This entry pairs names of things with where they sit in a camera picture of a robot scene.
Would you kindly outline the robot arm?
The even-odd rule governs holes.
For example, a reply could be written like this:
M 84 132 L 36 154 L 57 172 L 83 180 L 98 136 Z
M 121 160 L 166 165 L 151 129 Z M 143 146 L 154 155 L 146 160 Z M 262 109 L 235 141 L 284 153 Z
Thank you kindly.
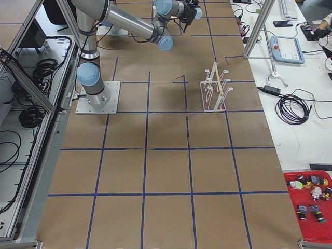
M 79 64 L 94 64 L 99 69 L 99 85 L 120 82 L 111 95 L 118 98 L 120 115 L 136 116 L 149 113 L 187 113 L 191 95 L 200 99 L 199 90 L 199 41 L 195 35 L 203 19 L 193 19 L 191 25 L 181 23 L 178 16 L 160 16 L 154 2 L 131 2 L 137 12 L 149 19 L 136 18 L 123 7 L 125 2 L 74 1 L 80 21 L 79 34 L 83 42 L 93 41 L 95 49 L 79 55 Z M 159 42 L 129 31 L 126 36 L 86 36 L 94 22 L 112 22 L 122 19 L 135 26 L 143 24 L 149 34 L 161 28 Z

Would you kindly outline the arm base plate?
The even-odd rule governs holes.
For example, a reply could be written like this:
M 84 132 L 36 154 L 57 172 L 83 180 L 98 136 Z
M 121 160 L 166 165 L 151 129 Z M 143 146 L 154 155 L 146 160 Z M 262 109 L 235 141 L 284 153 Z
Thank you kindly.
M 86 93 L 84 87 L 82 87 L 80 94 L 85 96 L 78 99 L 76 114 L 117 114 L 120 87 L 121 82 L 119 81 L 105 81 L 104 90 L 98 95 L 89 95 Z

